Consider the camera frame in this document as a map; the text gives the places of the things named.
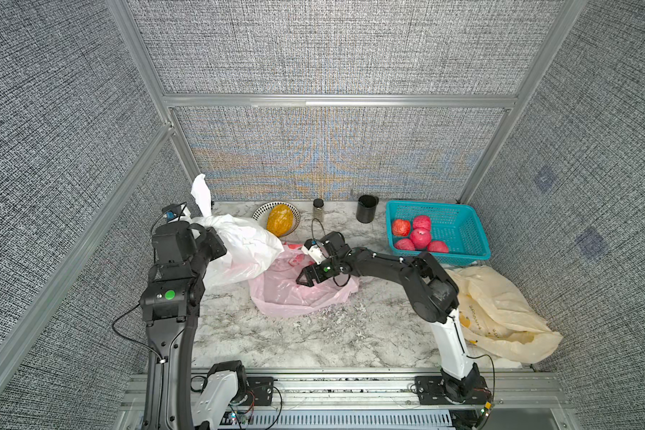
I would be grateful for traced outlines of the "white plastic bag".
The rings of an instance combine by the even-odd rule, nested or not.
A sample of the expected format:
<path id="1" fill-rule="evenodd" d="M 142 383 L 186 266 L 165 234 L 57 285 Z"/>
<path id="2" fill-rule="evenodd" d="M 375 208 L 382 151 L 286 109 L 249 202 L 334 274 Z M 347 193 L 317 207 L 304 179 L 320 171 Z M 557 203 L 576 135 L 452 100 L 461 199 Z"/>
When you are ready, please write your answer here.
<path id="1" fill-rule="evenodd" d="M 242 281 L 249 281 L 264 273 L 284 247 L 274 236 L 255 220 L 235 218 L 231 215 L 214 215 L 211 209 L 211 190 L 200 174 L 193 180 L 191 195 L 201 215 L 189 221 L 202 227 L 215 229 L 227 249 L 227 254 L 209 263 L 204 275 L 204 286 L 210 288 Z"/>

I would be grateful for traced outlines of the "pink red apple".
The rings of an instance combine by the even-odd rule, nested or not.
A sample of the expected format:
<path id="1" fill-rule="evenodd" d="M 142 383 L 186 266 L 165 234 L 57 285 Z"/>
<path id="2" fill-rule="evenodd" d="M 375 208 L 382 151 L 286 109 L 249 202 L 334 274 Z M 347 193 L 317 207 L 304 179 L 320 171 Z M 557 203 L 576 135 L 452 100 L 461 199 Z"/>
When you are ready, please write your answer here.
<path id="1" fill-rule="evenodd" d="M 431 253 L 440 253 L 440 254 L 448 254 L 449 253 L 449 247 L 444 243 L 444 241 L 440 240 L 435 240 L 432 241 L 428 247 L 427 250 Z"/>
<path id="2" fill-rule="evenodd" d="M 411 239 L 409 239 L 409 238 L 402 238 L 402 239 L 398 240 L 394 244 L 394 247 L 397 250 L 401 250 L 401 251 L 416 251 L 417 250 L 417 248 L 414 245 L 413 241 Z"/>
<path id="3" fill-rule="evenodd" d="M 410 233 L 410 241 L 416 250 L 425 250 L 432 242 L 432 235 L 428 229 L 417 228 Z"/>

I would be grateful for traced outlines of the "pink plastic bag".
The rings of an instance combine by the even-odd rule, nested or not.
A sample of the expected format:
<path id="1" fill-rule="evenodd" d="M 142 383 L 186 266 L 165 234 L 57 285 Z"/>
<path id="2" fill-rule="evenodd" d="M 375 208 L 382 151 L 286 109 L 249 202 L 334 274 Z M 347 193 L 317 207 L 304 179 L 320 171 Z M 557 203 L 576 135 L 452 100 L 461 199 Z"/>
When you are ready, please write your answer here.
<path id="1" fill-rule="evenodd" d="M 284 244 L 284 251 L 268 270 L 247 281 L 250 297 L 268 317 L 290 318 L 308 315 L 328 306 L 345 303 L 359 290 L 355 276 L 339 276 L 313 287 L 296 283 L 301 271 L 313 260 L 301 251 L 302 245 Z"/>

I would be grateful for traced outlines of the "cream banana print plastic bag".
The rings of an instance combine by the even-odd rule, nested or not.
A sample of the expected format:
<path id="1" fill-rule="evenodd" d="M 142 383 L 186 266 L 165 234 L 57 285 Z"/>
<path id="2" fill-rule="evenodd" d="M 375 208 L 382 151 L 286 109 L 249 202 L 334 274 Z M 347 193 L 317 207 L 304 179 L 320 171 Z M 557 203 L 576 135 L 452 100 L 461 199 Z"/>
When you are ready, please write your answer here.
<path id="1" fill-rule="evenodd" d="M 459 288 L 459 321 L 467 343 L 513 362 L 536 364 L 563 335 L 548 327 L 505 276 L 488 266 L 449 270 Z"/>

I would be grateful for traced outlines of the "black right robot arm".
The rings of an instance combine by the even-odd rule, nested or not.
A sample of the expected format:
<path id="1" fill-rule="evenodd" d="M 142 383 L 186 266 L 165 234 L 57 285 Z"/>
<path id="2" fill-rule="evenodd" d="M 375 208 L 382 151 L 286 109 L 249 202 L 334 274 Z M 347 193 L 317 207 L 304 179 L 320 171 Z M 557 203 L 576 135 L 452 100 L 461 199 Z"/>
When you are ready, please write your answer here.
<path id="1" fill-rule="evenodd" d="M 428 252 L 416 256 L 378 254 L 350 247 L 333 231 L 310 239 L 302 252 L 313 263 L 301 270 L 297 284 L 313 288 L 345 275 L 373 277 L 400 284 L 414 312 L 430 324 L 441 357 L 444 393 L 452 403 L 464 403 L 480 382 L 480 372 L 460 327 L 459 288 L 439 261 Z"/>

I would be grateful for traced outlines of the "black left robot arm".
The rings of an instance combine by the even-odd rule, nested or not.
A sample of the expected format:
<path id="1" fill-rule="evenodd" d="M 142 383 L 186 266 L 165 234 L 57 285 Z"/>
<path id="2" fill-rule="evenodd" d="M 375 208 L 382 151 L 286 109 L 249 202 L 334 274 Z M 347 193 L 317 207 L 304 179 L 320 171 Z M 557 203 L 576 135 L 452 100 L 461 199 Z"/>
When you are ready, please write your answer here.
<path id="1" fill-rule="evenodd" d="M 209 370 L 193 405 L 192 356 L 210 262 L 227 254 L 213 228 L 178 220 L 152 236 L 157 261 L 140 299 L 149 356 L 144 429 L 216 429 L 228 406 L 247 396 L 245 367 L 239 360 Z"/>

